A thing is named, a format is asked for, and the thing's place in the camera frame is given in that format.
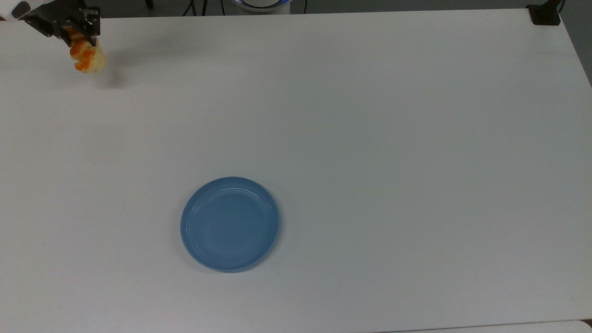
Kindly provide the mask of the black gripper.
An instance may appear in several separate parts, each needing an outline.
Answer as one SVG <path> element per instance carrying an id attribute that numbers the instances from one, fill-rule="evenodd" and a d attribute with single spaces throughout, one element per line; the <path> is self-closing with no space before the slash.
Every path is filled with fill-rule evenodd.
<path id="1" fill-rule="evenodd" d="M 46 37 L 57 37 L 72 46 L 71 35 L 80 32 L 93 47 L 101 34 L 101 8 L 87 8 L 84 0 L 53 0 L 24 15 L 23 20 Z"/>

